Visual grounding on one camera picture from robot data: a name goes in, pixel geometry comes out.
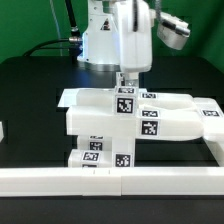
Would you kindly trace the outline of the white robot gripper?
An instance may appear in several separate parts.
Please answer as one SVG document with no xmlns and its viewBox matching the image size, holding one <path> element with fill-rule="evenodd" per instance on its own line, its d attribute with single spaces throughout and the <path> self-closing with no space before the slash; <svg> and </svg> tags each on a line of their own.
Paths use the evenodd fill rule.
<svg viewBox="0 0 224 224">
<path fill-rule="evenodd" d="M 120 69 L 125 86 L 139 86 L 139 74 L 152 65 L 151 16 L 144 0 L 116 2 L 114 21 L 118 32 Z"/>
</svg>

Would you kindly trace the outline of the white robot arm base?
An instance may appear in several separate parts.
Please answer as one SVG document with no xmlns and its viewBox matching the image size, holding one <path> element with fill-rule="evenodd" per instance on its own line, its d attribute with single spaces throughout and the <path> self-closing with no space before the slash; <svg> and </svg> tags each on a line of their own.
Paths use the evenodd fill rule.
<svg viewBox="0 0 224 224">
<path fill-rule="evenodd" d="M 116 26 L 111 6 L 116 0 L 88 0 L 88 27 L 82 34 L 80 67 L 96 71 L 118 71 Z"/>
</svg>

